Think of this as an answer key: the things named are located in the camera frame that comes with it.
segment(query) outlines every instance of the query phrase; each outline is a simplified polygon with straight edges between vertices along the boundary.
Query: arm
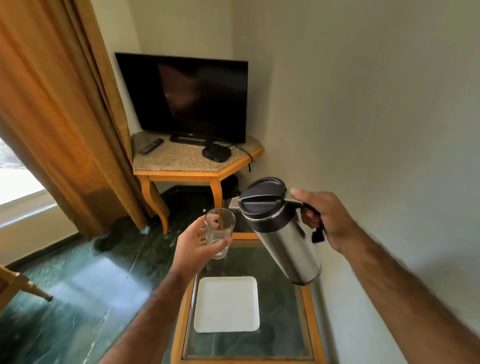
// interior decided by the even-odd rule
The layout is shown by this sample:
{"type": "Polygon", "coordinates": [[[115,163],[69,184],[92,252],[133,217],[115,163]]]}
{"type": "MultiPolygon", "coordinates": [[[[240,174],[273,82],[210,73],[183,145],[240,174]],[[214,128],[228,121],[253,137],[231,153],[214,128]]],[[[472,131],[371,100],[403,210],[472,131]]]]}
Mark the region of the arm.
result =
{"type": "MultiPolygon", "coordinates": [[[[293,189],[292,196],[321,213],[330,245],[350,263],[408,363],[480,363],[480,339],[370,238],[334,194],[293,189]]],[[[303,210],[302,220],[318,227],[320,218],[303,210]]]]}
{"type": "Polygon", "coordinates": [[[201,244],[205,230],[203,225],[204,216],[200,216],[179,236],[167,276],[99,364],[149,364],[162,361],[188,284],[211,257],[231,242],[231,239],[225,239],[211,245],[201,244]]]}

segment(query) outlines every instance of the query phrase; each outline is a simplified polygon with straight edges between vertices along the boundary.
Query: person's right arm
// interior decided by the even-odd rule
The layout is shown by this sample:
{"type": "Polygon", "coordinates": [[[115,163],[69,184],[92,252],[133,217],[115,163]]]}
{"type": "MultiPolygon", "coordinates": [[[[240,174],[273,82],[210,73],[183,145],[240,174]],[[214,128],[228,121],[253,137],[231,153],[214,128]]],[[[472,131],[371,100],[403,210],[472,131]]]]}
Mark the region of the person's right arm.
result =
{"type": "MultiPolygon", "coordinates": [[[[328,242],[353,272],[409,364],[480,363],[480,339],[352,219],[330,192],[292,189],[321,213],[328,242]]],[[[302,209],[311,228],[320,218],[302,209]]]]}

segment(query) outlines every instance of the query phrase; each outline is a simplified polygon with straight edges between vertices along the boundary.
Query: thermos lid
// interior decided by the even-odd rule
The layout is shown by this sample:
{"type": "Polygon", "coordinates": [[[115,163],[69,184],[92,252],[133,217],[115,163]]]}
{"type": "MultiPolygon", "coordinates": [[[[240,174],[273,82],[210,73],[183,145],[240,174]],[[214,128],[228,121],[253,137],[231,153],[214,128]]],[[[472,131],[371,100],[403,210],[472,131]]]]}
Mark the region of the thermos lid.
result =
{"type": "Polygon", "coordinates": [[[239,197],[242,214],[254,220],[269,218],[285,204],[287,189],[283,181],[265,177],[253,182],[239,197]]]}

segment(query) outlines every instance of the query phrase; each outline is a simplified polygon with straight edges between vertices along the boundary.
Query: drinking glass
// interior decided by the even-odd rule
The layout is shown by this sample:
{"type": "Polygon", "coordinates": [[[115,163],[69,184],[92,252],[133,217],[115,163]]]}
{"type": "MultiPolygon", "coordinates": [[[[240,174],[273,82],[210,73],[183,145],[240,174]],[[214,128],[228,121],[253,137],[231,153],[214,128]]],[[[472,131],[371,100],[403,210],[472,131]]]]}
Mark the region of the drinking glass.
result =
{"type": "MultiPolygon", "coordinates": [[[[206,244],[213,244],[225,238],[231,238],[235,227],[235,215],[226,208],[214,208],[205,215],[206,244]]],[[[213,256],[222,259],[227,255],[228,246],[213,256]]]]}

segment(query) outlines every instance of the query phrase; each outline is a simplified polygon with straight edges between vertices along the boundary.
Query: coffee table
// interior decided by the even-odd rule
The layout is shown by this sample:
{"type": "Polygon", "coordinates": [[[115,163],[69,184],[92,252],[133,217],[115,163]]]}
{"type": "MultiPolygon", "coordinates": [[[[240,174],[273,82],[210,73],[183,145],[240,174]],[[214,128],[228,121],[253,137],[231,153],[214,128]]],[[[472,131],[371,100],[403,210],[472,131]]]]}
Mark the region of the coffee table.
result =
{"type": "MultiPolygon", "coordinates": [[[[214,162],[202,156],[203,146],[173,143],[165,134],[141,131],[132,136],[133,173],[142,185],[142,194],[162,220],[163,233],[168,232],[167,205],[153,185],[155,181],[167,182],[202,182],[209,183],[212,189],[215,208],[222,207],[222,186],[220,181],[252,162],[244,151],[233,148],[232,156],[223,163],[214,162]],[[157,138],[163,144],[147,155],[138,151],[157,138]]],[[[247,136],[246,143],[239,145],[256,160],[263,152],[262,144],[247,136]]]]}
{"type": "Polygon", "coordinates": [[[324,364],[325,356],[310,288],[283,275],[254,233],[235,233],[224,259],[211,260],[183,297],[171,364],[324,364]],[[257,280],[260,327],[253,332],[198,333],[193,328],[203,277],[253,276],[257,280]]]}

